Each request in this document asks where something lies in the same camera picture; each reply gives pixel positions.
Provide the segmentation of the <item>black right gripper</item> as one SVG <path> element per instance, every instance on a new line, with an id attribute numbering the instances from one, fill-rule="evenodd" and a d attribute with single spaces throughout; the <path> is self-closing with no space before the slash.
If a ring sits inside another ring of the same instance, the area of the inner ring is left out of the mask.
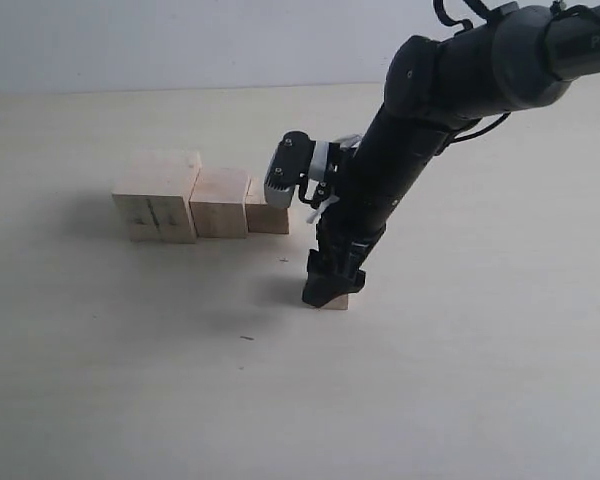
<path id="1" fill-rule="evenodd" d="M 305 304 L 318 308 L 364 288 L 362 263 L 388 218 L 449 137 L 450 128 L 442 124 L 376 114 L 337 176 L 338 201 L 318 223 L 319 251 L 309 251 L 301 295 Z"/>

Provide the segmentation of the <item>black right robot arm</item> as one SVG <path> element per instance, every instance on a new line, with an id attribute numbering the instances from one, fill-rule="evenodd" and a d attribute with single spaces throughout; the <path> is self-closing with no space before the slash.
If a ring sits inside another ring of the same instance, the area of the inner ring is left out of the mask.
<path id="1" fill-rule="evenodd" d="M 600 5 L 509 3 L 446 40 L 409 38 L 389 65 L 378 112 L 336 170 L 303 301 L 321 307 L 363 288 L 362 264 L 399 202 L 430 160 L 482 119 L 549 106 L 598 73 Z"/>

